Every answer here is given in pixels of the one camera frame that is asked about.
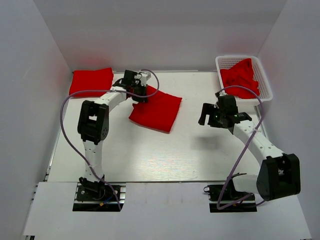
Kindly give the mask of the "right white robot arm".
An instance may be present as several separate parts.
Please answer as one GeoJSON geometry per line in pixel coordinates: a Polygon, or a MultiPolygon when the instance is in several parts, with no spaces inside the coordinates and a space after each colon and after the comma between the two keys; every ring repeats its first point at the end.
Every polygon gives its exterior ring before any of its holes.
{"type": "Polygon", "coordinates": [[[204,103],[198,123],[213,128],[227,129],[244,143],[238,157],[250,151],[259,163],[258,174],[236,173],[233,166],[223,185],[219,200],[224,194],[237,201],[258,194],[264,201],[272,201],[301,192],[300,160],[274,146],[246,112],[239,112],[232,95],[220,95],[215,104],[204,103]]]}

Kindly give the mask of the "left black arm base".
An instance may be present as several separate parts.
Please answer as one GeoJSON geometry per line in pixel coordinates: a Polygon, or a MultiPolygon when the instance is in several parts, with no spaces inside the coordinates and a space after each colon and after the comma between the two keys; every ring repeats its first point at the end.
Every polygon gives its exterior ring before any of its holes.
{"type": "Polygon", "coordinates": [[[124,185],[108,186],[101,181],[79,178],[76,187],[73,212],[120,212],[125,203],[124,185]]]}

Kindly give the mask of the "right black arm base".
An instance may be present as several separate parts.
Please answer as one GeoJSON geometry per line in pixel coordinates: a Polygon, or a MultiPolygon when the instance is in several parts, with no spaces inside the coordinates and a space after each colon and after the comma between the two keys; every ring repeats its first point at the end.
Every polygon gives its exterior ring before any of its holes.
{"type": "MultiPolygon", "coordinates": [[[[220,192],[223,184],[210,184],[203,188],[203,192],[208,194],[210,213],[253,213],[257,212],[256,199],[254,195],[237,202],[222,210],[217,208],[220,192]]],[[[220,206],[229,204],[247,195],[246,192],[237,192],[233,185],[228,186],[221,198],[220,206]]]]}

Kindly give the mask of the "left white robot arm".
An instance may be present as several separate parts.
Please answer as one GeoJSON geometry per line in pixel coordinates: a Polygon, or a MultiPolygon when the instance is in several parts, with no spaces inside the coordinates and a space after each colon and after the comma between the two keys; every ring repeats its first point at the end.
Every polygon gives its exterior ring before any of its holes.
{"type": "Polygon", "coordinates": [[[104,178],[102,147],[109,133],[109,113],[127,98],[147,102],[147,81],[150,78],[149,72],[126,70],[123,78],[112,85],[110,92],[94,101],[85,100],[81,105],[77,132],[89,162],[85,166],[84,178],[94,182],[89,186],[88,193],[96,200],[103,198],[106,193],[106,187],[99,181],[104,178]]]}

